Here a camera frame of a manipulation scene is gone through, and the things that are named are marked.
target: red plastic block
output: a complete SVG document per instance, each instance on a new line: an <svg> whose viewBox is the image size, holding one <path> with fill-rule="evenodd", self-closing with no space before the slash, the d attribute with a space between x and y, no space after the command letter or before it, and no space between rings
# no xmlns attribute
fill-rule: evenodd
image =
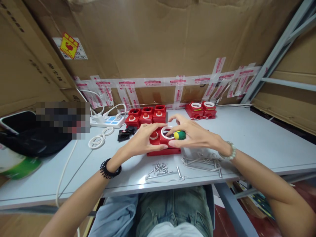
<svg viewBox="0 0 316 237"><path fill-rule="evenodd" d="M158 156L158 155L171 155L171 154L180 154L181 149L175 148L173 146L170 146L169 143L170 140L165 139L163 136L161 136L161 128L158 128L156 131L154 131L150 135L149 142L152 145L160 145L160 144L166 144L168 145L167 149L161 150L161 151L152 151L147 153L147 156Z"/></svg>
<svg viewBox="0 0 316 237"><path fill-rule="evenodd" d="M154 113L154 107L144 107L142 110L142 114L144 113L152 115Z"/></svg>
<svg viewBox="0 0 316 237"><path fill-rule="evenodd" d="M152 123L152 114L143 113L139 117L139 123Z"/></svg>
<svg viewBox="0 0 316 237"><path fill-rule="evenodd" d="M204 116L205 119L206 118L208 118L208 119L216 118L216 116L215 116L216 112L217 112L216 111L216 106L211 107L209 102L203 101L202 102L202 108L203 108L203 111L204 111L203 116Z"/></svg>
<svg viewBox="0 0 316 237"><path fill-rule="evenodd" d="M194 103L191 102L190 104L187 104L185 106L185 111L188 113L188 115L190 116L190 118L195 118L195 119L203 119L203 108L202 105L200 107L196 106L195 104L199 104L199 103Z"/></svg>
<svg viewBox="0 0 316 237"><path fill-rule="evenodd" d="M142 110L139 109L139 108L136 108L136 109L131 109L131 110L128 112L128 115L133 115L133 116L136 116L136 117L140 117L140 116L141 116L141 113L142 113Z"/></svg>
<svg viewBox="0 0 316 237"><path fill-rule="evenodd" d="M126 124L126 127L133 126L133 127L139 128L140 127L139 117L131 114L127 117L127 119L125 119L125 124Z"/></svg>
<svg viewBox="0 0 316 237"><path fill-rule="evenodd" d="M156 105L155 106L155 110L160 110L161 112L166 112L167 111L165 105Z"/></svg>
<svg viewBox="0 0 316 237"><path fill-rule="evenodd" d="M154 114L152 116L153 122L161 122L165 123L166 122L166 112L161 111L161 110L155 110Z"/></svg>

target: white power strip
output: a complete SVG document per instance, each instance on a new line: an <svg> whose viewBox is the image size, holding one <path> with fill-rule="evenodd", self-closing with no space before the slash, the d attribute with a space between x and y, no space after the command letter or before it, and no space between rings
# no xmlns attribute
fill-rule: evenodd
<svg viewBox="0 0 316 237"><path fill-rule="evenodd" d="M113 128L121 128L121 126L124 124L125 117L122 116L118 120L115 119L115 116L109 116L104 123L97 123L92 121L92 118L90 117L90 126L93 127L113 127Z"/></svg>

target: pixelated area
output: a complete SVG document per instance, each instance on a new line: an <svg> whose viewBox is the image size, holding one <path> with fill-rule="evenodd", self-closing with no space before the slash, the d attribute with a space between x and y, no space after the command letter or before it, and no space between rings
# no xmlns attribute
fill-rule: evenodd
<svg viewBox="0 0 316 237"><path fill-rule="evenodd" d="M71 139L84 139L90 133L89 102L37 102L36 120L41 127Z"/></svg>

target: forearm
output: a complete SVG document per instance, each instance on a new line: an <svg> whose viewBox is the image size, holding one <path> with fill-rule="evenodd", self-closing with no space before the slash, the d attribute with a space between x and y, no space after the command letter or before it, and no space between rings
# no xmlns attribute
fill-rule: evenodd
<svg viewBox="0 0 316 237"><path fill-rule="evenodd" d="M230 156L232 149L226 143L219 150L224 156ZM283 236L310 237L316 234L315 213L285 180L239 150L231 162L253 187L266 196Z"/></svg>
<svg viewBox="0 0 316 237"><path fill-rule="evenodd" d="M119 150L108 161L107 170L114 173L125 160L125 155ZM73 236L101 197L108 183L109 179L104 178L100 171L97 171L59 208L42 231L41 236Z"/></svg>

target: white shirt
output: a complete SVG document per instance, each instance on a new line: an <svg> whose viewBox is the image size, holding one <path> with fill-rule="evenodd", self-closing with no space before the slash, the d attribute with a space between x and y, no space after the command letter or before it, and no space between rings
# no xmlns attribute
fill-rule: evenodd
<svg viewBox="0 0 316 237"><path fill-rule="evenodd" d="M156 225L147 237L203 237L201 232L190 223L181 223L174 227L170 222Z"/></svg>

